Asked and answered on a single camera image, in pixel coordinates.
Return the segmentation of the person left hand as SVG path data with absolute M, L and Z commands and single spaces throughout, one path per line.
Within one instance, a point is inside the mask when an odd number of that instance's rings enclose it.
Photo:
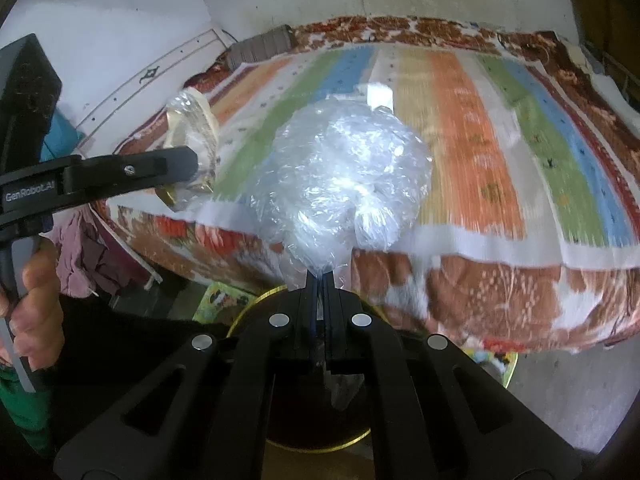
M 27 294 L 10 319 L 14 349 L 28 359 L 32 370 L 45 370 L 58 360 L 64 344 L 56 250 L 47 238 L 40 238 L 38 252 L 24 266 L 22 280 Z

